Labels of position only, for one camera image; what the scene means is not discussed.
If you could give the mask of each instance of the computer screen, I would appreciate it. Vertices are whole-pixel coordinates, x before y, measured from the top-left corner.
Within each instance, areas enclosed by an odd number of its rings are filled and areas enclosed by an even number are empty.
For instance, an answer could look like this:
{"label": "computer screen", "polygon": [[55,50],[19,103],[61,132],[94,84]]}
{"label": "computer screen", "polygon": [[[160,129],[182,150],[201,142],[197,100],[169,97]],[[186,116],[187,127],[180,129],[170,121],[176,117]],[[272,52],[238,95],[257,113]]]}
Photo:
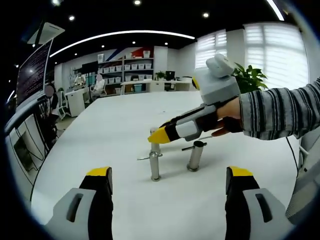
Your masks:
{"label": "computer screen", "polygon": [[20,67],[16,85],[16,105],[44,90],[47,61],[52,40],[39,47]]}

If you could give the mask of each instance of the human hand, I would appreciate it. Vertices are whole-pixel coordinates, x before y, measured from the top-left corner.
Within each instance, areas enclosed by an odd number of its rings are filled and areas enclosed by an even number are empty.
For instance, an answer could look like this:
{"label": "human hand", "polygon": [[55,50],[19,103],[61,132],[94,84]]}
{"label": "human hand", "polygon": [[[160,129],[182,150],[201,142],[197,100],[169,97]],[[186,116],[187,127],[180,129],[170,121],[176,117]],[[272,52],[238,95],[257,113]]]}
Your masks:
{"label": "human hand", "polygon": [[218,123],[214,129],[219,129],[211,134],[212,137],[218,137],[228,134],[229,131],[225,127],[223,118],[230,117],[239,121],[241,125],[241,111],[240,111],[240,100],[239,97],[229,101],[226,105],[216,110]]}

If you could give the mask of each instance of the blue bin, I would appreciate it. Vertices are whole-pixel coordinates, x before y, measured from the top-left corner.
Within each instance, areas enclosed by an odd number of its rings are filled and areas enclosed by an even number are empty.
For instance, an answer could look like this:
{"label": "blue bin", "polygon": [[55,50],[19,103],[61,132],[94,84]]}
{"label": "blue bin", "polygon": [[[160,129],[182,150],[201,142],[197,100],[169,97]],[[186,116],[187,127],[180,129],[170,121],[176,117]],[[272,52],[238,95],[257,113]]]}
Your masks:
{"label": "blue bin", "polygon": [[142,92],[142,84],[135,84],[134,85],[134,91],[136,93]]}

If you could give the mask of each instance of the ceiling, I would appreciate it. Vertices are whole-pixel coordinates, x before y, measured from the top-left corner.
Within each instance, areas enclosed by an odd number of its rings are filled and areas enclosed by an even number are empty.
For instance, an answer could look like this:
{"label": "ceiling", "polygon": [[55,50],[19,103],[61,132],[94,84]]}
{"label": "ceiling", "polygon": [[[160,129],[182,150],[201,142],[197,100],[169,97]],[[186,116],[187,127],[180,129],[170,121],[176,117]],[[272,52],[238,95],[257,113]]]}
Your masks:
{"label": "ceiling", "polygon": [[[26,42],[39,28],[41,21],[65,29],[52,44],[51,54],[77,41],[96,35],[126,30],[157,30],[190,35],[195,38],[226,29],[239,29],[243,24],[278,21],[276,14],[266,0],[141,0],[135,6],[132,0],[64,0],[54,6],[51,0],[19,1],[18,24],[11,28],[12,54],[9,57],[8,72],[16,82],[18,69],[34,51]],[[202,14],[208,12],[209,18]],[[195,40],[151,33],[129,33],[90,40],[55,55],[49,59],[48,70],[54,69],[55,62],[63,63],[73,58],[101,50],[139,46],[164,46],[180,49]]]}

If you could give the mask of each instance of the desk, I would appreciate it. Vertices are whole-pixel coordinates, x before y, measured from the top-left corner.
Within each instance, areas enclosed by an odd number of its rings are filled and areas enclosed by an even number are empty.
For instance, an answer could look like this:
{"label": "desk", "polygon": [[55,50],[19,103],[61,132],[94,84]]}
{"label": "desk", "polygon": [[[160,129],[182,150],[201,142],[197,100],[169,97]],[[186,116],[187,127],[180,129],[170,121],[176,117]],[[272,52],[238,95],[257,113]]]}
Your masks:
{"label": "desk", "polygon": [[89,88],[85,87],[79,90],[67,92],[65,96],[68,99],[68,106],[71,117],[77,117],[85,110],[84,94],[89,92]]}
{"label": "desk", "polygon": [[[112,167],[115,240],[222,240],[226,233],[226,167],[253,172],[286,207],[296,167],[285,138],[262,141],[230,133],[206,139],[200,168],[189,172],[192,142],[161,145],[161,180],[150,179],[146,157],[150,128],[202,103],[199,92],[154,92],[99,98],[77,117],[54,145],[38,174],[31,208],[46,224],[54,205],[78,188],[94,168]],[[299,141],[289,137],[296,158]]]}
{"label": "desk", "polygon": [[155,81],[152,79],[145,79],[142,81],[125,81],[121,83],[121,95],[125,94],[126,85],[146,84],[146,92],[164,92],[165,84],[174,84],[176,91],[195,91],[196,89],[192,85],[192,82],[188,81]]}

